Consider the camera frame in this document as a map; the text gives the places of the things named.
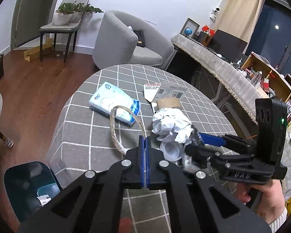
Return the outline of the right hand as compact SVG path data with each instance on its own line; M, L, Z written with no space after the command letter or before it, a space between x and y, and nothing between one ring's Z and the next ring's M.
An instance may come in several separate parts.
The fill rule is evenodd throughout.
M256 213L268 224L272 223L282 214L285 207L285 199L280 180L271 179L265 185L237 183L234 196L241 202L248 203L251 200L251 196L249 195L251 188L262 192Z

